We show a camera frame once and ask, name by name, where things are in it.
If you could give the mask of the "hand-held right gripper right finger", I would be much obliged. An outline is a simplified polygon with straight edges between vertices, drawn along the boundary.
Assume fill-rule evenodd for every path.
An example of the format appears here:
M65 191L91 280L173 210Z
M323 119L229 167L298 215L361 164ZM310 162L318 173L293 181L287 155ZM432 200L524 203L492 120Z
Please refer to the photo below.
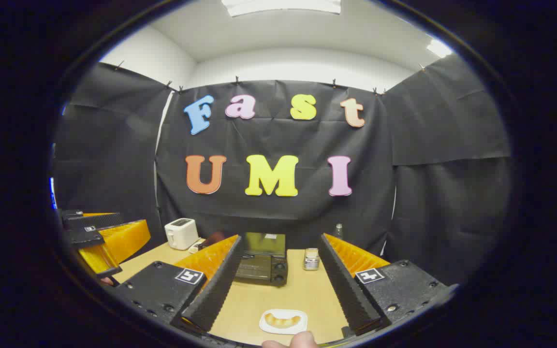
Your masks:
M319 257L350 330L356 335L400 324L447 299L447 286L415 263L383 260L329 234L318 243Z

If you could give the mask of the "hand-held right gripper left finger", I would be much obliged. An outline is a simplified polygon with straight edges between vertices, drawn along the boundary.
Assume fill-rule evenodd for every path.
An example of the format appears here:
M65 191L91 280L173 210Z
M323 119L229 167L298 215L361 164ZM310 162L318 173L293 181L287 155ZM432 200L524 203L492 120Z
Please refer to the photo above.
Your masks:
M151 262L111 293L150 321L207 333L223 307L243 250L242 236L230 236L174 264Z

